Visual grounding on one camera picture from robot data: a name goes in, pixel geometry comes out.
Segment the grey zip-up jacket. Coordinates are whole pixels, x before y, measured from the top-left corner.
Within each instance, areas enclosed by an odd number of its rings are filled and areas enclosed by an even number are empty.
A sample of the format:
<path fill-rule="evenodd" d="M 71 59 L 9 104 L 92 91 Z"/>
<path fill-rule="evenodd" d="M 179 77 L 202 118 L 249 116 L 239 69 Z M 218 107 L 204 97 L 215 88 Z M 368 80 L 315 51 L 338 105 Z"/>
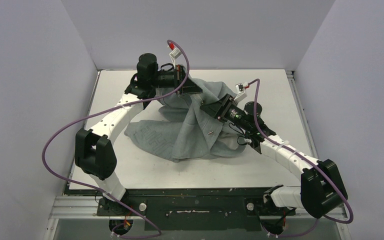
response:
<path fill-rule="evenodd" d="M 203 104 L 218 101 L 226 94 L 236 94 L 221 81 L 208 82 L 199 78 L 192 81 L 200 94 L 172 94 L 159 99 L 160 120 L 130 122 L 124 135 L 135 146 L 157 157 L 178 162 L 186 159 L 234 158 L 245 150 L 237 143 L 238 133 L 200 110 Z"/>

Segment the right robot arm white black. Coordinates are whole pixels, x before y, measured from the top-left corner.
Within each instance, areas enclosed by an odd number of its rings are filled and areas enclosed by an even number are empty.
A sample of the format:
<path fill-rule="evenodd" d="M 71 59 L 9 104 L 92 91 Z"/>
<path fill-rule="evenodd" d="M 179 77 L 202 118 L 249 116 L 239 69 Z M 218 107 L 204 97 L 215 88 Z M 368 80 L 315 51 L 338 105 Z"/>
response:
<path fill-rule="evenodd" d="M 319 219 L 348 200 L 336 163 L 308 156 L 283 140 L 262 120 L 263 108 L 259 103 L 250 101 L 240 109 L 233 96 L 226 94 L 200 109 L 216 120 L 233 124 L 247 145 L 283 166 L 300 181 L 300 186 L 278 185 L 266 191 L 262 202 L 267 213 L 296 208 Z"/>

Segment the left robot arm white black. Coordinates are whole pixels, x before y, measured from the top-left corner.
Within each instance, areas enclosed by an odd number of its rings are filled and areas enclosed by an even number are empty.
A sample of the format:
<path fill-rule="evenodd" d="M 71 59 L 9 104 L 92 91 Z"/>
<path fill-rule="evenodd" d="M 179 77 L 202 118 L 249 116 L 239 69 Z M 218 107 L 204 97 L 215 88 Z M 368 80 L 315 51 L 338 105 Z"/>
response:
<path fill-rule="evenodd" d="M 90 175 L 103 195 L 110 201 L 110 209 L 117 215 L 125 214 L 130 202 L 125 198 L 126 188 L 121 184 L 115 169 L 117 157 L 113 142 L 131 120 L 142 112 L 149 100 L 157 95 L 157 89 L 169 90 L 177 95 L 201 93 L 189 78 L 187 69 L 176 64 L 181 56 L 178 49 L 170 55 L 171 67 L 164 70 L 152 53 L 138 58 L 137 72 L 132 76 L 120 100 L 106 116 L 89 129 L 80 129 L 75 135 L 75 165 Z"/>

